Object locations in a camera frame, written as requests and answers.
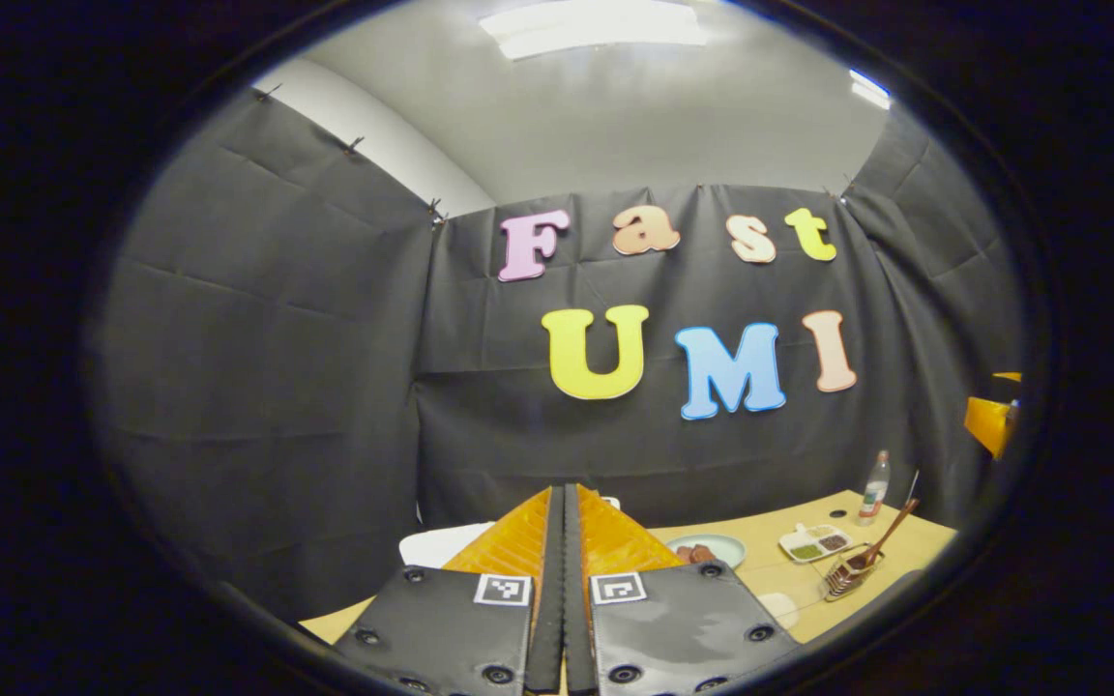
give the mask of wooden table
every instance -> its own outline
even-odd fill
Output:
[[[793,599],[797,611],[797,625],[789,629],[793,639],[808,643],[820,634],[834,627],[840,621],[852,616],[863,605],[888,589],[899,577],[912,569],[925,568],[936,555],[954,538],[956,530],[931,523],[931,521],[910,514],[901,523],[897,532],[883,547],[886,559],[883,565],[866,582],[861,589],[854,590],[836,602],[822,599],[821,587],[823,574],[836,562],[836,556],[817,560],[813,563],[794,563],[781,550],[778,539],[793,531],[793,525],[814,526],[832,523],[853,538],[854,543],[877,541],[883,536],[888,525],[897,519],[898,511],[885,506],[880,510],[876,523],[861,528],[854,523],[854,512],[861,506],[861,493],[853,490],[841,490],[837,494],[828,494],[818,501],[804,502],[801,506],[762,512],[759,516],[733,520],[714,521],[714,523],[694,523],[686,526],[667,526],[653,529],[662,541],[670,541],[688,533],[726,533],[739,538],[746,546],[746,558],[737,566],[735,572],[746,587],[756,596],[773,594],[788,595]],[[828,517],[828,512],[844,510],[847,516],[840,519]],[[358,605],[323,617],[300,621],[304,628],[317,635],[329,644],[336,643],[355,623],[371,598]]]

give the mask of ceiling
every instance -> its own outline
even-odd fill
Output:
[[[839,193],[888,118],[850,94],[846,66],[731,3],[691,3],[703,48],[510,61],[478,19],[531,1],[398,4],[305,58],[392,107],[498,203],[684,184]]]

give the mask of letter u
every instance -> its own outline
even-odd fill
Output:
[[[620,304],[605,312],[605,318],[618,327],[618,369],[597,374],[587,366],[592,312],[558,310],[545,314],[539,323],[548,330],[548,369],[557,389],[576,400],[615,400],[631,392],[642,379],[642,322],[647,316],[647,307],[639,304]]]

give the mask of light blue plate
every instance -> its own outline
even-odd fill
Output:
[[[730,568],[737,568],[746,558],[746,545],[723,533],[693,533],[690,537],[676,538],[664,546],[676,553],[678,546],[694,547],[695,543],[706,546],[716,559],[724,560]]]

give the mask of black fabric backdrop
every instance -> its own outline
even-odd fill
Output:
[[[428,204],[277,101],[214,116],[147,195],[90,332],[159,530],[286,619],[372,594],[416,530]]]
[[[892,453],[888,502],[920,470],[920,513],[959,523],[986,451],[969,395],[1015,370],[1020,320],[999,225],[950,155],[893,107],[837,202],[705,185],[565,194],[456,217],[428,207],[303,116],[253,96],[183,147],[140,207],[90,332],[107,437],[163,533],[286,619],[374,591],[424,526],[495,519],[578,480],[645,525],[752,514],[861,489]],[[682,242],[622,256],[612,219],[668,212]],[[783,217],[828,223],[836,261]],[[510,216],[566,209],[544,276],[502,283]],[[776,261],[731,251],[759,216]],[[616,364],[605,308],[644,304],[645,371],[580,401],[548,373],[540,317],[583,307],[593,370]],[[858,384],[823,393],[811,312],[836,310]],[[780,409],[685,421],[685,326],[734,352],[780,330]]]

